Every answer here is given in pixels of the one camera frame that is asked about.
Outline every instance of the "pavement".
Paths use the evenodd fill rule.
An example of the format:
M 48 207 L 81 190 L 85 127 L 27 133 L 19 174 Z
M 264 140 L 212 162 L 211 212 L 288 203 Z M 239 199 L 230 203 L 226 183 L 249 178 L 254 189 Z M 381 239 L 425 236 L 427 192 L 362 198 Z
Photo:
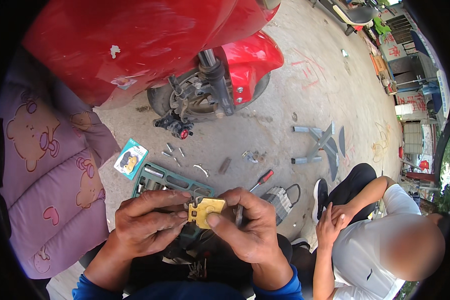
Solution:
M 392 178 L 400 171 L 398 158 L 399 127 L 394 99 L 386 95 L 378 81 L 369 52 L 358 34 L 345 36 L 345 25 L 338 22 L 321 5 L 312 9 L 307 0 L 285 0 L 273 20 L 264 27 L 283 52 L 282 68 L 271 72 L 265 92 L 254 103 L 234 116 L 197 123 L 194 135 L 180 141 L 168 131 L 154 128 L 157 115 L 147 110 L 146 92 L 135 96 L 125 107 L 96 112 L 114 133 L 122 147 L 133 138 L 150 151 L 147 160 L 187 178 L 210 185 L 217 195 L 238 186 L 252 188 L 267 170 L 275 175 L 254 193 L 262 195 L 274 186 L 288 187 L 298 183 L 302 189 L 299 203 L 278 227 L 289 239 L 306 237 L 314 243 L 311 219 L 313 186 L 325 178 L 333 189 L 348 172 L 367 162 L 380 176 Z M 342 49 L 349 56 L 343 57 Z M 294 125 L 313 126 L 326 130 L 335 122 L 345 130 L 345 157 L 335 181 L 331 181 L 328 160 L 313 164 L 292 165 L 291 158 L 304 157 L 315 142 L 308 134 L 292 132 Z M 374 153 L 374 143 L 381 143 L 383 153 Z M 166 143 L 181 147 L 186 157 L 176 162 L 161 154 Z M 244 162 L 241 155 L 250 150 L 266 152 L 265 162 Z M 118 153 L 99 170 L 106 189 L 106 212 L 114 228 L 114 212 L 132 194 L 134 181 L 113 168 Z M 224 175 L 218 169 L 227 157 L 232 162 Z M 210 177 L 194 164 L 201 163 Z M 296 198 L 292 192 L 290 198 Z

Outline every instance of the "man's right hand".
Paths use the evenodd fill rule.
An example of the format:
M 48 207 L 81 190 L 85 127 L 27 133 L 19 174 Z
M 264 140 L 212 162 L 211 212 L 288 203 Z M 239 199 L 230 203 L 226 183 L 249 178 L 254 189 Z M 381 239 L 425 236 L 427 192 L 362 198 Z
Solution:
M 243 205 L 243 215 L 250 222 L 240 230 L 216 213 L 211 213 L 207 222 L 239 259 L 252 264 L 255 285 L 274 291 L 288 284 L 293 270 L 278 247 L 275 207 L 243 188 L 228 190 L 219 197 L 229 207 Z

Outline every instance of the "cartoon bear print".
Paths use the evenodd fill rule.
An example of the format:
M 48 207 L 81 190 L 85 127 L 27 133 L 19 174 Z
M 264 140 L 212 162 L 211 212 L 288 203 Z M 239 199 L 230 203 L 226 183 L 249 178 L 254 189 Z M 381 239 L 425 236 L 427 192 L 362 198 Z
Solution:
M 82 131 L 89 129 L 92 126 L 92 120 L 90 119 L 89 111 L 84 111 L 82 113 L 70 115 L 70 121 L 75 127 L 77 127 Z
M 93 201 L 105 200 L 105 189 L 93 156 L 90 155 L 90 159 L 79 157 L 77 167 L 84 171 L 80 179 L 80 190 L 75 197 L 77 206 L 90 208 Z
M 33 266 L 38 273 L 47 273 L 50 270 L 50 256 L 45 253 L 46 246 L 43 245 L 33 256 Z
M 26 162 L 27 171 L 33 172 L 47 150 L 51 157 L 57 157 L 60 144 L 53 135 L 60 121 L 42 99 L 31 96 L 29 91 L 23 92 L 21 98 L 24 104 L 6 125 L 6 136 L 13 140 L 15 150 Z

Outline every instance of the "front wheel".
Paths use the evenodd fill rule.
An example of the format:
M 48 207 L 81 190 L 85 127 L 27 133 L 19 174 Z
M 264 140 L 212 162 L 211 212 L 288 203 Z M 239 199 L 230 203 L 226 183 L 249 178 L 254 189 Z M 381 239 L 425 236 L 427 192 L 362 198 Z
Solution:
M 353 28 L 353 26 L 347 24 L 346 30 L 345 30 L 345 35 L 348 37 L 348 36 L 351 35 L 354 31 L 355 31 L 355 28 Z
M 212 121 L 217 119 L 216 111 L 219 108 L 218 103 L 212 102 L 212 94 L 210 84 L 204 79 L 202 73 L 198 69 L 193 69 L 179 77 L 177 81 L 180 83 L 182 89 L 186 90 L 190 86 L 194 86 L 194 93 L 188 97 L 188 107 L 184 112 L 184 117 L 188 118 L 192 123 L 199 123 L 205 121 Z M 231 93 L 231 82 L 226 80 L 228 91 Z M 235 111 L 248 106 L 255 101 L 266 89 L 270 82 L 270 72 L 266 73 L 255 86 L 252 99 L 243 104 L 235 106 Z M 148 102 L 151 108 L 161 117 L 177 106 L 175 103 L 176 95 L 170 84 L 162 87 L 150 88 L 147 91 Z

